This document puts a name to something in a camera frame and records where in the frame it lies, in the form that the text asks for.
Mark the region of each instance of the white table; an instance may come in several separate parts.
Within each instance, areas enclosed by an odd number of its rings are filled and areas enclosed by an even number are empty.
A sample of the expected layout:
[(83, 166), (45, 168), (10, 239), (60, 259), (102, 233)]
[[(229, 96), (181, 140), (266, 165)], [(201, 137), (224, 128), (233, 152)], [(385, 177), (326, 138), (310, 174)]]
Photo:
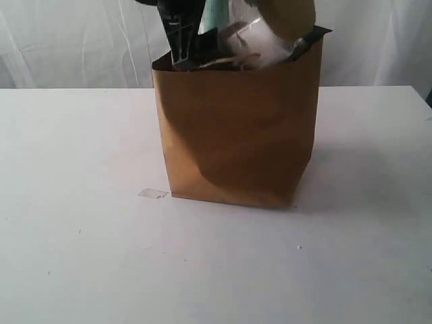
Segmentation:
[(411, 87), (321, 89), (289, 211), (139, 196), (158, 131), (153, 90), (0, 90), (0, 323), (432, 323)]

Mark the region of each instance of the white curtain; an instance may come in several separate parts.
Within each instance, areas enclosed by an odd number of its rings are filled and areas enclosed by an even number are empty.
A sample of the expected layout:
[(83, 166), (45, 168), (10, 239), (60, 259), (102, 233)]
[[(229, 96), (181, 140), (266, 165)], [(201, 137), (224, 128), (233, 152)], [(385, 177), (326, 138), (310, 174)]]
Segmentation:
[[(432, 89), (432, 0), (315, 0), (322, 85)], [(134, 0), (0, 0), (0, 88), (151, 87), (168, 51), (155, 8)]]

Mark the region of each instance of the kraft paper bag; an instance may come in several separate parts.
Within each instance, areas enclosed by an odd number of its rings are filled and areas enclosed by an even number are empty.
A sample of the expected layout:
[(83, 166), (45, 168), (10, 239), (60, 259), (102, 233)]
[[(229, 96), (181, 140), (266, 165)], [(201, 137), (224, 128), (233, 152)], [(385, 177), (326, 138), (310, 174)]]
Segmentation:
[(172, 196), (287, 207), (313, 149), (322, 39), (299, 60), (256, 71), (153, 64)]

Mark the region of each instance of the debris speck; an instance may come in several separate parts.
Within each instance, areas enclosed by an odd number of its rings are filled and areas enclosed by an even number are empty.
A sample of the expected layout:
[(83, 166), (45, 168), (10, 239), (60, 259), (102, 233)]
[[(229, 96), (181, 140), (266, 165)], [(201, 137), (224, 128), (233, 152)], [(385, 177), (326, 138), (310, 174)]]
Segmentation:
[(147, 188), (143, 190), (139, 195), (141, 197), (146, 197), (150, 199), (162, 199), (168, 195), (168, 192)]

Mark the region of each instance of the brown paper bag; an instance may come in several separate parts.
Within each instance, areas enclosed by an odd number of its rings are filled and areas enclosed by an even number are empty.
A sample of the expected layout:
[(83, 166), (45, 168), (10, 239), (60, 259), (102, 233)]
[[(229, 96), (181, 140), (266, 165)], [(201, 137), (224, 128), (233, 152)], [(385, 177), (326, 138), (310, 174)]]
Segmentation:
[(253, 72), (153, 77), (172, 195), (286, 207), (312, 153), (322, 40), (298, 61)]

